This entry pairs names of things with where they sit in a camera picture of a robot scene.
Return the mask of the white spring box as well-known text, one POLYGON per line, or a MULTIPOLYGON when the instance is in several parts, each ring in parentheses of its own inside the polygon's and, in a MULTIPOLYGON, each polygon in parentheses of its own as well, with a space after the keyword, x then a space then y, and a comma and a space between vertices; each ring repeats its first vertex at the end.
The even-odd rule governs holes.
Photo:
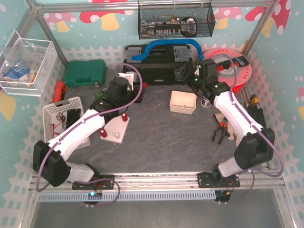
POLYGON ((170 111, 181 114, 193 114, 196 109, 197 96, 194 93, 171 92, 170 111))

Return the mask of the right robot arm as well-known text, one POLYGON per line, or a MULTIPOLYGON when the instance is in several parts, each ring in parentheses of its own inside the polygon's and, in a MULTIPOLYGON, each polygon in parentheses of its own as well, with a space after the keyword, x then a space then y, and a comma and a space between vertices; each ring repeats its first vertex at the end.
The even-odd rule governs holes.
POLYGON ((216 63, 203 59, 194 70, 187 65, 175 70, 175 77, 183 81, 194 94, 206 98, 219 109, 240 139, 232 158, 220 163, 212 175, 215 181, 272 160, 275 133, 255 121, 236 100, 232 89, 218 80, 216 63))

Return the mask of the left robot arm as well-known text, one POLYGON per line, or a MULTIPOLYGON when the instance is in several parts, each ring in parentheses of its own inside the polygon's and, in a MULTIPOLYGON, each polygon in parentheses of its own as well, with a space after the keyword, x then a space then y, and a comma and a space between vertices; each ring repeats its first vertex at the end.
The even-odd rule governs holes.
POLYGON ((137 90, 130 90, 127 78, 116 76, 103 96, 95 100, 74 124, 48 142, 38 141, 34 145, 32 162, 33 170, 38 173, 36 185, 41 178, 53 187, 66 181, 93 183, 94 169, 86 164, 67 163, 68 158, 92 133, 103 129, 119 116, 120 110, 133 104, 140 97, 142 86, 140 82, 137 90))

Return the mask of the white peg base plate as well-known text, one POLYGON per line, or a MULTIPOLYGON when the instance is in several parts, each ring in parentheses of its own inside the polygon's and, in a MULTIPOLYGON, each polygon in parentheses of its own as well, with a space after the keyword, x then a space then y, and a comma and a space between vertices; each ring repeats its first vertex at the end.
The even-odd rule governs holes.
POLYGON ((122 143, 129 121, 130 117, 128 117, 127 122, 123 122, 122 116, 112 119, 103 128, 106 130, 108 136, 106 138, 100 136, 100 139, 113 143, 122 143))

